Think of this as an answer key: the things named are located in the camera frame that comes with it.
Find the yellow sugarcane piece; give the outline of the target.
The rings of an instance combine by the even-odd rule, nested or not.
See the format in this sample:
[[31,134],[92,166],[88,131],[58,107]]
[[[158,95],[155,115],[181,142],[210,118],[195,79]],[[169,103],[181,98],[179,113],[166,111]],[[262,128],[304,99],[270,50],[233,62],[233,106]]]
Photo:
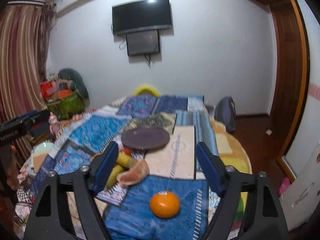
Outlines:
[[129,169],[135,165],[136,161],[131,156],[126,155],[123,152],[119,152],[116,163],[124,168]]
[[116,164],[116,165],[114,166],[114,168],[112,169],[110,175],[109,175],[109,178],[108,178],[108,180],[107,180],[107,182],[106,182],[105,187],[106,187],[107,189],[110,189],[110,188],[112,188],[114,185],[116,185],[116,183],[117,183],[117,175],[120,174],[120,173],[122,173],[122,172],[124,172],[124,171],[125,171],[125,170],[124,170],[124,168],[123,168],[121,165]]

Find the orange with sticker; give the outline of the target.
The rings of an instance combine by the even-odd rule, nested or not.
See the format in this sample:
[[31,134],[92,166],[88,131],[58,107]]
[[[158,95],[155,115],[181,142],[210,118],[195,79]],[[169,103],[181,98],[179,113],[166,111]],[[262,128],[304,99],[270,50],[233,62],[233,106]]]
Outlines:
[[180,211],[180,200],[171,191],[161,191],[150,199],[150,210],[158,218],[172,218]]

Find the pink toy figure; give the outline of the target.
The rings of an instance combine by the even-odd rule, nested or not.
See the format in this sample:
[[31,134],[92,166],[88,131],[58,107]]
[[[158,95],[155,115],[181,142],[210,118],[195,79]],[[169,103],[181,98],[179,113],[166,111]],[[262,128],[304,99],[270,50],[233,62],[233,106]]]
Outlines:
[[49,117],[48,121],[49,121],[49,124],[50,124],[50,133],[52,135],[56,135],[57,132],[60,130],[61,123],[57,119],[57,116],[52,112],[50,113],[50,117]]

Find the pomelo peel segment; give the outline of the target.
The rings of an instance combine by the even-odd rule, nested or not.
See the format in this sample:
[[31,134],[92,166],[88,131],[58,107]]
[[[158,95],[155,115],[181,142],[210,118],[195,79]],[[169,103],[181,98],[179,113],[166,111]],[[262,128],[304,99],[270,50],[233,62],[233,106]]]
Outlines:
[[121,185],[131,186],[142,182],[150,173],[148,163],[144,159],[135,159],[136,163],[128,171],[117,175]]

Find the dark blue backpack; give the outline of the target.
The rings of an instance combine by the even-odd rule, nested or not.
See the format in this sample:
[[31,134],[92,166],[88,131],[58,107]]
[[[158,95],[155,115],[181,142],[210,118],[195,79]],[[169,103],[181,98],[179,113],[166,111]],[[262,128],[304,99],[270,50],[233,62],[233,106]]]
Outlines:
[[233,98],[224,97],[215,107],[214,119],[224,124],[226,131],[233,133],[236,129],[236,111]]

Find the grey plush pillow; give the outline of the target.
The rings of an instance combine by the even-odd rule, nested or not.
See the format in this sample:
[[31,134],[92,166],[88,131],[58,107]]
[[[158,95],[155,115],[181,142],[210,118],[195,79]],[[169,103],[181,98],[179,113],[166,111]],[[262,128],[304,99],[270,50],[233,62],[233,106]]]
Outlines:
[[79,92],[80,96],[83,99],[89,99],[89,93],[84,84],[83,78],[76,70],[72,68],[61,69],[58,72],[58,77],[60,79],[72,81],[74,84],[73,88]]

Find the dark purple round plate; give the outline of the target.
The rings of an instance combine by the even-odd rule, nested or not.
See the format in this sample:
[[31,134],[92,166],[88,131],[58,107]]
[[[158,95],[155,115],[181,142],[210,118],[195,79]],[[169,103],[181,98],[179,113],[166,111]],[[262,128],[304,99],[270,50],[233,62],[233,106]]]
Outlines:
[[121,142],[134,150],[154,150],[165,146],[170,134],[160,127],[137,127],[121,135]]

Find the blue patchwork bedspread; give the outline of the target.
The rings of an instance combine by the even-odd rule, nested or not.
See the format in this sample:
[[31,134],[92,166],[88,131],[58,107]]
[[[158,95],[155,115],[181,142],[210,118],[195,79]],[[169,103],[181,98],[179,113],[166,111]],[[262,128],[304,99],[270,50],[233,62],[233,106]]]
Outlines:
[[72,192],[87,239],[201,239],[223,191],[201,154],[219,159],[202,96],[129,96],[87,113],[41,165],[24,238],[77,239]]

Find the white sliding wardrobe door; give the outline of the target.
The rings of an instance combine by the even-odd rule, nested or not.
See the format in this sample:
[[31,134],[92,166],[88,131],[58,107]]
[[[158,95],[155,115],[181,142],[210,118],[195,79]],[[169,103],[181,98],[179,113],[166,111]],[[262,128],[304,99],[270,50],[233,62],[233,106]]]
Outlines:
[[304,111],[285,160],[298,177],[319,142],[319,21],[310,0],[296,0],[300,10],[308,49],[308,76],[304,92]]

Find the striped brown curtain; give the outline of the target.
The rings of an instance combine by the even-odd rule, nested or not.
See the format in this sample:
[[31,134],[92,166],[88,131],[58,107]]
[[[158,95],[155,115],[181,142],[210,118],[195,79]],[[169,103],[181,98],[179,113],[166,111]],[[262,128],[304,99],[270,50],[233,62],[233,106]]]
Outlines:
[[1,122],[45,107],[40,83],[55,5],[10,4],[1,12]]

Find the yellow plush object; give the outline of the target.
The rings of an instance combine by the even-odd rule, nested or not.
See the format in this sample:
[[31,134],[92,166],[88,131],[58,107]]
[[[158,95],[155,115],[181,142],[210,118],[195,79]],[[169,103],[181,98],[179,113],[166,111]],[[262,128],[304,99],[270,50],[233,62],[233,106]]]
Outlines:
[[133,93],[134,95],[151,95],[155,97],[161,96],[160,92],[150,84],[142,84]]

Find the small dark wall monitor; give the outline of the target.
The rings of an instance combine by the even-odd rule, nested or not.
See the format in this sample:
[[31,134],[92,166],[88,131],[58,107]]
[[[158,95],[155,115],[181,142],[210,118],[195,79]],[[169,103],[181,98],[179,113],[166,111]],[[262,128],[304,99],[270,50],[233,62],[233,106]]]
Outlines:
[[140,31],[126,35],[128,56],[159,54],[160,39],[158,30]]

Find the black wall television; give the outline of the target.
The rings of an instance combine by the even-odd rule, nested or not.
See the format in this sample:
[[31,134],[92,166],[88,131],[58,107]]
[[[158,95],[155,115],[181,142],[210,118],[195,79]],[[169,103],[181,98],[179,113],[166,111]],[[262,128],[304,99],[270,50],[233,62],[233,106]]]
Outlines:
[[169,0],[141,0],[112,7],[114,35],[171,28],[172,12]]

